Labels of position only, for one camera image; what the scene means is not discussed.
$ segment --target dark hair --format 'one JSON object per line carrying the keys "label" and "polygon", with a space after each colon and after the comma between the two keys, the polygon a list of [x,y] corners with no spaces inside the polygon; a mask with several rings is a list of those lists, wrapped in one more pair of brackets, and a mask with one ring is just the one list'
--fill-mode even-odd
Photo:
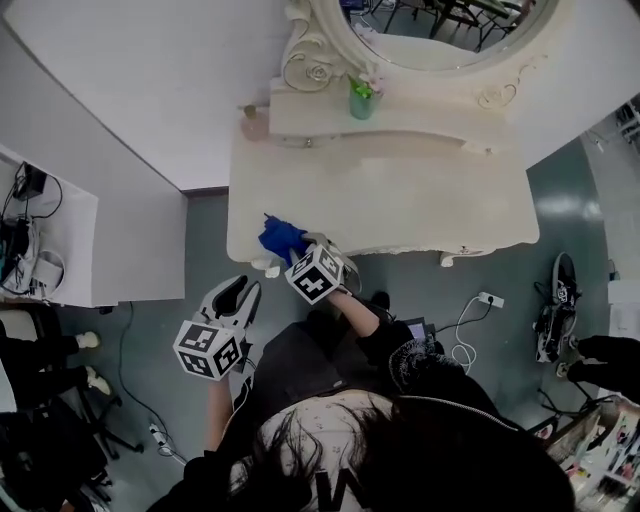
{"label": "dark hair", "polygon": [[[408,398],[394,399],[390,414],[373,404],[349,412],[360,432],[348,463],[374,512],[574,510],[569,479],[523,431],[474,411]],[[227,510],[318,509],[310,503],[311,485],[322,446],[314,439],[314,453],[303,456],[303,434],[292,433],[293,421],[290,413],[272,440],[256,435],[253,454],[243,461],[245,478]],[[285,445],[293,454],[293,467],[286,470]]]}

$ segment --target standing person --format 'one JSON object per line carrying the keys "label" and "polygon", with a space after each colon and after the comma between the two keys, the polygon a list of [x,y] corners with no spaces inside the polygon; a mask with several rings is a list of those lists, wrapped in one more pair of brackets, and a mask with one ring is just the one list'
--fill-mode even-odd
{"label": "standing person", "polygon": [[99,345],[100,338],[94,332],[36,341],[0,336],[0,413],[37,407],[75,386],[111,394],[107,381],[91,366],[40,371],[82,348]]}
{"label": "standing person", "polygon": [[328,300],[353,335],[336,344],[328,317],[288,326],[235,413],[228,378],[211,383],[204,456],[149,512],[574,510],[564,472],[460,365],[352,296]]}
{"label": "standing person", "polygon": [[585,364],[578,361],[572,365],[560,363],[558,377],[572,382],[588,382],[608,389],[640,404],[640,382],[637,378],[640,361],[640,341],[613,336],[592,336],[584,340],[569,342],[585,359],[596,359],[602,364]]}

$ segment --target green floor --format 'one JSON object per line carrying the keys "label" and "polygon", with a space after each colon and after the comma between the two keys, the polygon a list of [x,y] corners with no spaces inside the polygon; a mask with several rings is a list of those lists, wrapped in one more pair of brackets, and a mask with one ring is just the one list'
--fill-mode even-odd
{"label": "green floor", "polygon": [[[480,291],[504,298],[504,309],[493,311],[482,323],[464,327],[461,336],[478,351],[471,376],[495,400],[502,414],[525,427],[548,416],[539,406],[538,387],[549,392],[560,407],[580,404],[577,390],[558,381],[552,366],[539,365],[534,358],[531,325],[541,298],[533,282],[548,281],[559,252],[566,251],[573,257],[584,292],[578,305],[577,334],[606,334],[609,318],[604,226],[582,146],[578,141],[567,145],[532,168],[529,178],[541,234],[535,245],[456,260],[449,269],[438,265],[436,253],[356,258],[365,294],[387,290],[392,313],[401,319],[424,316],[428,322],[443,326],[454,322],[465,303]],[[240,273],[263,284],[263,301],[250,341],[266,343],[287,324],[303,318],[307,310],[283,278],[265,279],[249,265],[227,258],[226,215],[226,198],[191,201],[187,297],[137,303],[133,327],[125,340],[123,371],[128,387],[162,414],[178,449],[187,458],[202,452],[206,383],[184,374],[171,349],[182,320],[191,317],[205,292]],[[90,361],[118,391],[118,338],[128,312],[127,305],[107,316],[93,310],[60,310],[66,332],[94,329],[102,335],[103,347],[90,355]],[[471,315],[482,312],[481,307],[470,310]],[[453,330],[446,331],[440,341],[451,348],[453,336]],[[122,458],[110,465],[115,483],[111,495],[116,512],[138,512],[168,491],[180,478],[181,467],[155,453],[147,431],[151,415],[126,396],[124,402],[113,419],[114,430],[131,440],[144,441],[149,449],[143,455],[122,452]]]}

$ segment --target vanity table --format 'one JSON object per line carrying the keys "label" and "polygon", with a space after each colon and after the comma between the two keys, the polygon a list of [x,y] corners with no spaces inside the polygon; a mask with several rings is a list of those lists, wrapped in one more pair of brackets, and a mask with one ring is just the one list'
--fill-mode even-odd
{"label": "vanity table", "polygon": [[[234,140],[229,256],[273,257],[258,241],[265,213],[325,233],[348,255],[437,250],[443,266],[535,243],[508,113],[572,5],[540,0],[518,30],[477,54],[428,39],[381,44],[385,34],[348,24],[339,0],[291,0],[294,31],[271,84],[271,138],[253,143],[238,131]],[[361,73],[385,78],[366,121],[347,106],[347,75]]]}

